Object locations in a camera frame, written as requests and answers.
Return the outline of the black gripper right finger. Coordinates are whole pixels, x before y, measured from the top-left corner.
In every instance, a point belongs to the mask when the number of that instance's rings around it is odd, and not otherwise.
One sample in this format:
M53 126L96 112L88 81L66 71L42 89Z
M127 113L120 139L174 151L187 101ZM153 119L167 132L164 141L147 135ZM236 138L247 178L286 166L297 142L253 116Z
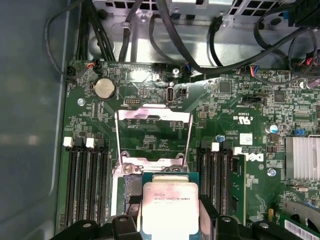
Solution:
M284 240L285 229L272 222L257 221L250 227L229 215L220 215L207 195L199 196L201 240Z

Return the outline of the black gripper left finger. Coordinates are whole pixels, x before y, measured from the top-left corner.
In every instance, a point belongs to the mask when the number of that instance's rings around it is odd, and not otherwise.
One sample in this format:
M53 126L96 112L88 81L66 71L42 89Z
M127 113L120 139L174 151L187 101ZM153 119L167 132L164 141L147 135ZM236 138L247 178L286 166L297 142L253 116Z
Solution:
M55 240L141 240L137 217L128 214L115 216L112 222L99 226L93 220L80 220L53 238Z

